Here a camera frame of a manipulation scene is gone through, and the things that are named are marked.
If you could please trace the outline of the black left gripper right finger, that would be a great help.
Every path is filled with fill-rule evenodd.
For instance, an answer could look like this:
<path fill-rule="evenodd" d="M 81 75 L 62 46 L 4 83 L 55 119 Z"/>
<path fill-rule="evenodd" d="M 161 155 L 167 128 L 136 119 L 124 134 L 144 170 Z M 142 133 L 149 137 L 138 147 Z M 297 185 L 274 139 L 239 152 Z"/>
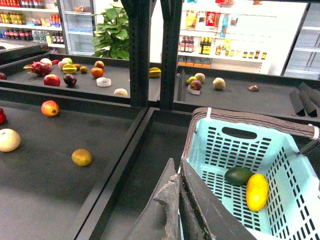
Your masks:
<path fill-rule="evenodd" d="M 191 165 L 180 162 L 179 212 L 185 240 L 254 240 Z"/>

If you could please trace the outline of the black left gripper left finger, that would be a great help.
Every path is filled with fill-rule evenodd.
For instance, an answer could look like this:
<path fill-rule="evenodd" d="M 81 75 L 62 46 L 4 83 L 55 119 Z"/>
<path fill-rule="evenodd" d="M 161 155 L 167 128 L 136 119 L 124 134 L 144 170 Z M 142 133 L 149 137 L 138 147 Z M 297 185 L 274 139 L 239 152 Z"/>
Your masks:
<path fill-rule="evenodd" d="M 180 176 L 173 158 L 166 166 L 125 240 L 179 240 L 181 238 Z"/>

